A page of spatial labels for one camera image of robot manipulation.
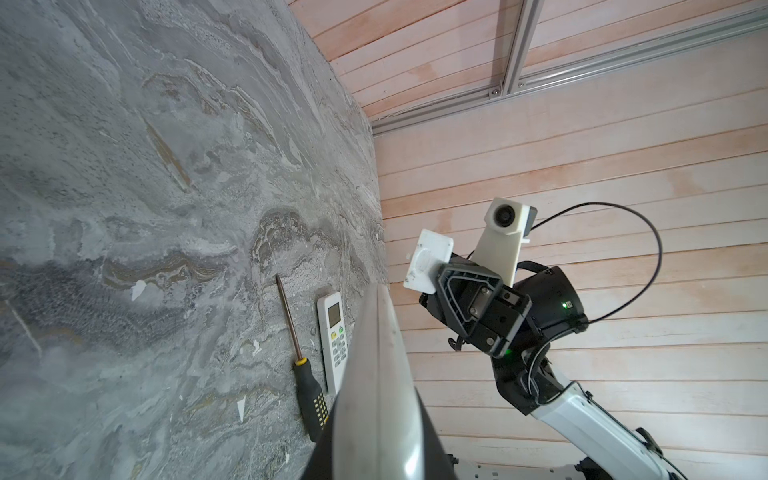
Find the red white remote control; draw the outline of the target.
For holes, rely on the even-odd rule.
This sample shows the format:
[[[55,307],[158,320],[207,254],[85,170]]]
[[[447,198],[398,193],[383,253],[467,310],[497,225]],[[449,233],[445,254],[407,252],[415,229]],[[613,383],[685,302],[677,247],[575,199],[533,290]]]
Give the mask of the red white remote control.
[[[402,334],[384,284],[367,288],[334,404],[335,479],[423,479],[423,420]]]

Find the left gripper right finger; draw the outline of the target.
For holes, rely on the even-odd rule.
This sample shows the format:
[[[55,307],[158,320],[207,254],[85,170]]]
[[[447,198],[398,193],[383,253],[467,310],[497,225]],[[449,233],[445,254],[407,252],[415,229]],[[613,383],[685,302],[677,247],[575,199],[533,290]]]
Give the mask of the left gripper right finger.
[[[424,480],[456,480],[449,455],[436,432],[433,422],[418,393],[415,393],[416,414],[416,478]]]

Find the black yellow screwdriver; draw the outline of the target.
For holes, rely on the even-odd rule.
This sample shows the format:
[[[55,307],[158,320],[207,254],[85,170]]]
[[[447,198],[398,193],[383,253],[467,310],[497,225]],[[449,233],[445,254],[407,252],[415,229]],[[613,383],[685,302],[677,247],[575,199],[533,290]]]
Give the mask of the black yellow screwdriver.
[[[313,375],[311,363],[302,353],[284,285],[279,275],[275,276],[275,281],[281,304],[285,311],[292,344],[296,354],[296,360],[293,364],[293,372],[296,379],[297,399],[300,413],[310,440],[312,442],[317,442],[328,422],[329,409],[322,388]]]

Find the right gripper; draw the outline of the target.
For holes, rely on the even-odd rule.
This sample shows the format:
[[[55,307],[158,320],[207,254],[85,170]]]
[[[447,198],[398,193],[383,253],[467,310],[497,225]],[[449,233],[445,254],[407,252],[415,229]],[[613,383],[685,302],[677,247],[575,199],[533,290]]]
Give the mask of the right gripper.
[[[508,286],[499,274],[453,255],[437,270],[436,291],[419,303],[457,334],[455,350],[469,344],[494,358],[587,329],[582,302],[559,267],[518,265],[532,275]]]

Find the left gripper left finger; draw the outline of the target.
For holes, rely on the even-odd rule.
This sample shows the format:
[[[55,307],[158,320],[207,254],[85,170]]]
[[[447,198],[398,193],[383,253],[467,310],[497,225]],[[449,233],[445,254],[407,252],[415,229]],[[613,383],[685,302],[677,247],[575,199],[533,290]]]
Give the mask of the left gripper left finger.
[[[312,455],[300,477],[301,480],[333,479],[333,440],[330,431],[324,431],[315,444]]]

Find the white battery cover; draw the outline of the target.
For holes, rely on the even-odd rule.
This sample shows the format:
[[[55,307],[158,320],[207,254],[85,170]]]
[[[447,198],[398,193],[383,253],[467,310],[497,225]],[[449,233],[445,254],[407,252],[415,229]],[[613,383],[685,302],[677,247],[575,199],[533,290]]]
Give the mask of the white battery cover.
[[[418,237],[403,287],[420,293],[434,294],[438,270],[447,264],[453,253],[451,237],[423,229]]]

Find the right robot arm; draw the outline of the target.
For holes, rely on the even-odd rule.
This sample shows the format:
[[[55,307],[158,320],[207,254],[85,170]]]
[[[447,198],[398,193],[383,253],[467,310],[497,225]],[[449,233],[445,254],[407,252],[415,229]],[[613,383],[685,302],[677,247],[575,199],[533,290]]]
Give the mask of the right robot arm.
[[[682,479],[643,428],[631,430],[579,382],[563,380],[547,354],[557,340],[583,333],[589,320],[558,267],[524,261],[530,277],[513,286],[500,275],[455,256],[437,266],[420,304],[455,333],[450,346],[471,345],[490,358],[497,391],[524,416],[548,425],[585,458],[588,479]]]

